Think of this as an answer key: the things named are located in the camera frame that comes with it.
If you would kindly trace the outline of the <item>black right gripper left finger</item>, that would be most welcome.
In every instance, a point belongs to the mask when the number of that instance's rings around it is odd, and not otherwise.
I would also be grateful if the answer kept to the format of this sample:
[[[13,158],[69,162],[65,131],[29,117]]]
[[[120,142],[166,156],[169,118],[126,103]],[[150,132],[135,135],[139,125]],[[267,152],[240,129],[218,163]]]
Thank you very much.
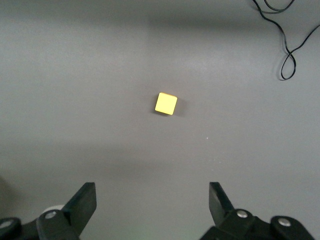
[[[97,208],[96,185],[86,182],[61,209],[50,209],[22,224],[17,217],[0,220],[2,240],[79,240]]]

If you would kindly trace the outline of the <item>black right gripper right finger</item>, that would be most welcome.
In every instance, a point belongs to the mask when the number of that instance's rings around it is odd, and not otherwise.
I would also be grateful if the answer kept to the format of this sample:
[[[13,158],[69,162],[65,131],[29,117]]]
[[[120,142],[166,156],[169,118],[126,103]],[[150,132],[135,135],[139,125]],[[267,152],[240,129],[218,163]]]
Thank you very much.
[[[313,240],[298,220],[277,215],[265,222],[245,209],[234,208],[218,182],[209,184],[209,210],[214,226],[202,240]]]

